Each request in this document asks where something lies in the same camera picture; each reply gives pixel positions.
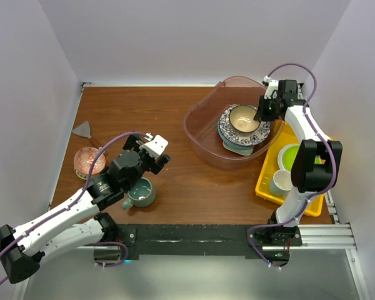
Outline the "cream patterned bowl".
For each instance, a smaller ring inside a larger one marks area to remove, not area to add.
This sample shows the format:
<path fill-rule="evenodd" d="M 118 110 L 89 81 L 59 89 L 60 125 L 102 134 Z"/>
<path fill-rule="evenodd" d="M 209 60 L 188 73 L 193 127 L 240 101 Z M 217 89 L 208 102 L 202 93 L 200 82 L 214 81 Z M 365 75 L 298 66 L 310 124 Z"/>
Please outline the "cream patterned bowl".
<path fill-rule="evenodd" d="M 257 108 L 249 105 L 240 105 L 231 109 L 229 113 L 229 123 L 233 129 L 242 134 L 254 132 L 259 126 L 260 121 L 254 119 Z"/>

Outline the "blue floral plate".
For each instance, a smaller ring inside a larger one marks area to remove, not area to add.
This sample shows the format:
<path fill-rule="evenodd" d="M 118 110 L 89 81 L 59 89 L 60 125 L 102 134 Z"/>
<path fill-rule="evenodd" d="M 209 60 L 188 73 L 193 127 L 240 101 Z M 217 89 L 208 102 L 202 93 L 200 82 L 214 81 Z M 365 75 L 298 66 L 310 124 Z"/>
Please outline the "blue floral plate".
<path fill-rule="evenodd" d="M 247 134 L 242 135 L 235 131 L 229 122 L 229 115 L 233 108 L 238 107 L 237 104 L 230 105 L 224 112 L 221 114 L 218 122 L 218 129 L 222 138 L 227 142 L 238 145 L 240 147 L 254 147 L 258 144 L 261 144 L 269 136 L 271 132 L 270 122 L 261 122 L 259 127 Z"/>

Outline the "mint green divided tray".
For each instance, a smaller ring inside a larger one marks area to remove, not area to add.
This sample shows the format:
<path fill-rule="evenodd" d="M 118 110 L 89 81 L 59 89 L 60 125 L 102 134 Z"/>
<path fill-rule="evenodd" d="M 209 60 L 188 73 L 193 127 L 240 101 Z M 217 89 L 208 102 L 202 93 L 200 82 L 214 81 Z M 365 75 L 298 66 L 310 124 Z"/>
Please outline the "mint green divided tray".
<path fill-rule="evenodd" d="M 233 153 L 242 155 L 242 156 L 250 156 L 253 153 L 253 148 L 248 149 L 238 149 L 235 147 L 231 147 L 230 145 L 226 144 L 224 141 L 222 142 L 222 146 L 227 149 L 228 151 L 231 151 Z"/>

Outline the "pink translucent plastic bin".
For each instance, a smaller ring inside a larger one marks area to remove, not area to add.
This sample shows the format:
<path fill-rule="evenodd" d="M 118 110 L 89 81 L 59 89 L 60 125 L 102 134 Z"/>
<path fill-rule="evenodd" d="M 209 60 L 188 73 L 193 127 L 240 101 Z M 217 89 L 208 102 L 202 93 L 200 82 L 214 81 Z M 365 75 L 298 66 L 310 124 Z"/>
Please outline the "pink translucent plastic bin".
<path fill-rule="evenodd" d="M 232 76 L 216 84 L 209 94 L 191 106 L 184 117 L 183 126 L 197 156 L 215 168 L 232 171 L 248 166 L 265 153 L 282 132 L 282 121 L 270 123 L 268 137 L 254 146 L 252 154 L 248 156 L 226 149 L 218 133 L 218 121 L 229 106 L 249 104 L 257 107 L 259 98 L 265 92 L 266 88 L 260 82 L 244 76 Z"/>

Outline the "red patterned bowl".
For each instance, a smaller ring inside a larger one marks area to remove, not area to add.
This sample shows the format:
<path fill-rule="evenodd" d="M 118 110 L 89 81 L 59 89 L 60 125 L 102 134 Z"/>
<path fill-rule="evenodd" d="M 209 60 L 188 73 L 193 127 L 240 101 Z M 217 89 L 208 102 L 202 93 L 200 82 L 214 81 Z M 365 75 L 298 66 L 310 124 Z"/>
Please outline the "red patterned bowl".
<path fill-rule="evenodd" d="M 88 178 L 89 170 L 91 168 L 94 158 L 97 156 L 99 149 L 89 146 L 83 147 L 76 152 L 74 155 L 74 171 L 77 177 L 86 180 Z M 95 176 L 101 173 L 106 167 L 106 157 L 104 154 L 101 154 L 96 163 L 94 164 L 92 170 L 92 176 Z"/>

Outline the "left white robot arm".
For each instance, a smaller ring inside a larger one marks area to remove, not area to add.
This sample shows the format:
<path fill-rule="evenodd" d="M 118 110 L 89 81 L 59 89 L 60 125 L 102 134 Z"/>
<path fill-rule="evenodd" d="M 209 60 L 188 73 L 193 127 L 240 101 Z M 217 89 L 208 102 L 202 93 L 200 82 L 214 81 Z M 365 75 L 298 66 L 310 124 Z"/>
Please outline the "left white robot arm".
<path fill-rule="evenodd" d="M 12 284 L 31 277 L 50 256 L 85 244 L 112 244 L 114 221 L 104 212 L 135 187 L 145 172 L 158 174 L 169 162 L 168 141 L 160 135 L 126 132 L 105 144 L 104 151 L 125 138 L 121 154 L 106 172 L 88 171 L 83 188 L 36 219 L 17 227 L 0 227 L 0 262 Z"/>

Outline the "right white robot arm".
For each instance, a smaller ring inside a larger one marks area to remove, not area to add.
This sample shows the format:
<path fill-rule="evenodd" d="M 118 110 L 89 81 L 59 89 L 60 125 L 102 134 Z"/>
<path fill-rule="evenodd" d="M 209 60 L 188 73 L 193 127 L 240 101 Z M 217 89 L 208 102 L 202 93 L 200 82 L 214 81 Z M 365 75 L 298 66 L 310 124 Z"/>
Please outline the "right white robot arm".
<path fill-rule="evenodd" d="M 266 225 L 248 229 L 251 244 L 278 246 L 295 237 L 302 215 L 320 194 L 337 181 L 343 145 L 325 135 L 311 115 L 307 101 L 298 96 L 295 80 L 274 80 L 265 76 L 266 92 L 259 99 L 256 121 L 282 119 L 293 130 L 299 149 L 291 169 L 292 189 Z"/>

